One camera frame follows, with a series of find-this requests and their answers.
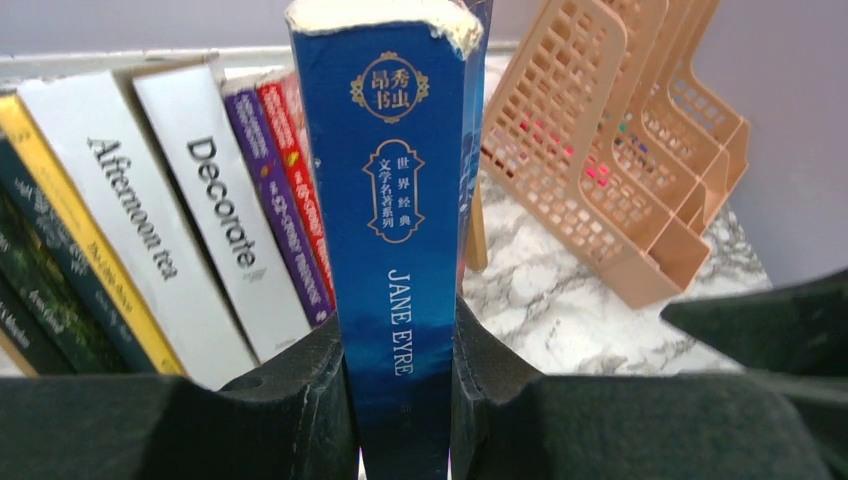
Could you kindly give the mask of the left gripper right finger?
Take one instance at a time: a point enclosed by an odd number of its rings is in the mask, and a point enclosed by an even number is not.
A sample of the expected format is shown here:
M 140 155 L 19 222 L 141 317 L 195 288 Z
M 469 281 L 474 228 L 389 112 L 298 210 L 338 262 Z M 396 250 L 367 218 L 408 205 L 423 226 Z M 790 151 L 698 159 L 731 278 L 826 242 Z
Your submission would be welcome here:
M 739 374 L 546 375 L 456 308 L 456 479 L 827 479 L 790 403 Z

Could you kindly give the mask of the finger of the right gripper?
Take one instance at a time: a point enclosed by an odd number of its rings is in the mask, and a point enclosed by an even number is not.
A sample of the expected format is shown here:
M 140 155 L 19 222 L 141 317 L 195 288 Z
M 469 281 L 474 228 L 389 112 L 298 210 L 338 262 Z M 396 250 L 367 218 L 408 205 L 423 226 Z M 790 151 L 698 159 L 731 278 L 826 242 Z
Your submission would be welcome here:
M 847 271 L 802 284 L 674 302 L 667 323 L 745 367 L 847 375 Z

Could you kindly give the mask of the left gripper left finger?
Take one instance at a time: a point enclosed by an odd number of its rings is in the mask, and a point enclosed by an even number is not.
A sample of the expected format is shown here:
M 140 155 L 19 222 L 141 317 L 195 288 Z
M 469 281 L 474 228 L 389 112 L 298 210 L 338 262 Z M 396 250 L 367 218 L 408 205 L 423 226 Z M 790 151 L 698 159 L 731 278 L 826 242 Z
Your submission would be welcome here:
M 181 376 L 7 378 L 5 479 L 353 479 L 336 320 L 211 391 Z

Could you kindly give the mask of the black moon and sixpence book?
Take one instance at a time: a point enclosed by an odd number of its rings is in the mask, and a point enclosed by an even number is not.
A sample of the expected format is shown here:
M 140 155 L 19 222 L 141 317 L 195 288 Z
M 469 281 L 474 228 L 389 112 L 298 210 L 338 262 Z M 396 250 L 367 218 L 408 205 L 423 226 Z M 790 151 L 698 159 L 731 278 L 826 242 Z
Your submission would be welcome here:
M 28 377 L 76 374 L 4 277 L 1 277 L 1 346 Z

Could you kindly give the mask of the red 13-storey treehouse book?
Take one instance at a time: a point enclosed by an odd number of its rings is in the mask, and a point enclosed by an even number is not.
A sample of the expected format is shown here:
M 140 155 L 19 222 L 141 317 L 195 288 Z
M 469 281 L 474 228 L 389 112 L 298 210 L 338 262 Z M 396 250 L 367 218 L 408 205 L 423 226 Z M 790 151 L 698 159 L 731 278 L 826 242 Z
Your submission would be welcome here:
M 334 305 L 335 291 L 312 178 L 311 149 L 297 74 L 292 70 L 272 71 L 260 77 L 257 88 L 330 304 Z

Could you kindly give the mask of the purple 52-storey treehouse book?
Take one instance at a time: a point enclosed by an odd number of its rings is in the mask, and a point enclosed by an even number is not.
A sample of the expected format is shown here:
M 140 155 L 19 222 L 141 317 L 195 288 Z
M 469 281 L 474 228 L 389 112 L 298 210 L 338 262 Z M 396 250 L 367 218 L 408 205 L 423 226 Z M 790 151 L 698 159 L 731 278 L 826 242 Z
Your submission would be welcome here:
M 221 93 L 278 249 L 307 321 L 315 327 L 331 316 L 333 308 L 261 105 L 258 79 L 257 75 L 248 75 L 225 80 Z

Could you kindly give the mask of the white furniture book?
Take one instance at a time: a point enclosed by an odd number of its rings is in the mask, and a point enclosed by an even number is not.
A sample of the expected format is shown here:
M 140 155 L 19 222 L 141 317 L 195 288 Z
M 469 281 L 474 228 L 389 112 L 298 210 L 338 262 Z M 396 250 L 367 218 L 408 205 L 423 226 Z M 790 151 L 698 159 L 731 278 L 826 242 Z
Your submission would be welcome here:
M 203 60 L 135 73 L 132 85 L 260 362 L 311 327 Z

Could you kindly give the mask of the blue book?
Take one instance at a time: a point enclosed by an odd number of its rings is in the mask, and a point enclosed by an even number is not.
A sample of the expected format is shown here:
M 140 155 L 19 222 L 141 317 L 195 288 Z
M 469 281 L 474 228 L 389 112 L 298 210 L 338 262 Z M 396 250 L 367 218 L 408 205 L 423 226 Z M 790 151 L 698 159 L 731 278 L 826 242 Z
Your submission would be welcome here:
M 444 479 L 487 27 L 467 1 L 286 11 L 366 474 Z

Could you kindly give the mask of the floral little women book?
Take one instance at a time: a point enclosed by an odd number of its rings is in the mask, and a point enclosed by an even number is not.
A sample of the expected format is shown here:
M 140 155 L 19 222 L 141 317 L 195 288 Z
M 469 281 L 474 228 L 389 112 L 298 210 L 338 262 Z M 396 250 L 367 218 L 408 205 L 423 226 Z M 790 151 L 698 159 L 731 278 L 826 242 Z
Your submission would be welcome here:
M 154 365 L 117 311 L 81 248 L 5 138 L 1 140 L 2 195 L 14 203 L 35 231 L 64 280 L 125 360 L 128 372 L 154 373 Z

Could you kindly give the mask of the white afternoon tea coffee book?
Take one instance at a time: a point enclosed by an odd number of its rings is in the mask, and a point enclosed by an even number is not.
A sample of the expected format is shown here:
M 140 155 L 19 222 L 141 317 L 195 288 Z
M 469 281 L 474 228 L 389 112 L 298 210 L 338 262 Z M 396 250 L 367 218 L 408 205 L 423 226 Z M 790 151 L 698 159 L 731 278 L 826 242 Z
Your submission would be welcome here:
M 185 372 L 217 390 L 256 363 L 172 187 L 127 70 L 17 94 L 116 250 Z

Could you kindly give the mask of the yellow book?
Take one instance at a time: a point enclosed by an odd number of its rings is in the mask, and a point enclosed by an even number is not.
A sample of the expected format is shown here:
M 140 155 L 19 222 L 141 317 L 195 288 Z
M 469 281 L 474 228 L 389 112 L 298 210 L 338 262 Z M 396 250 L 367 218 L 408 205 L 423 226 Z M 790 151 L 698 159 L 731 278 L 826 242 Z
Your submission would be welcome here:
M 122 262 L 92 217 L 23 102 L 1 98 L 1 128 L 21 162 L 65 223 L 117 311 L 157 372 L 185 376 L 187 371 L 169 345 Z

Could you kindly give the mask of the green alice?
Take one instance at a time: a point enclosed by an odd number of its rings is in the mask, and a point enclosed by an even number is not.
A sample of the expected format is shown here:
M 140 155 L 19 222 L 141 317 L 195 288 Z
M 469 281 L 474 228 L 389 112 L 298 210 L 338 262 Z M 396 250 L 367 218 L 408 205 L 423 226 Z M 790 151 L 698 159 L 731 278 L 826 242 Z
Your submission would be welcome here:
M 64 280 L 35 231 L 6 195 L 1 196 L 1 270 L 77 372 L 129 371 L 99 323 Z

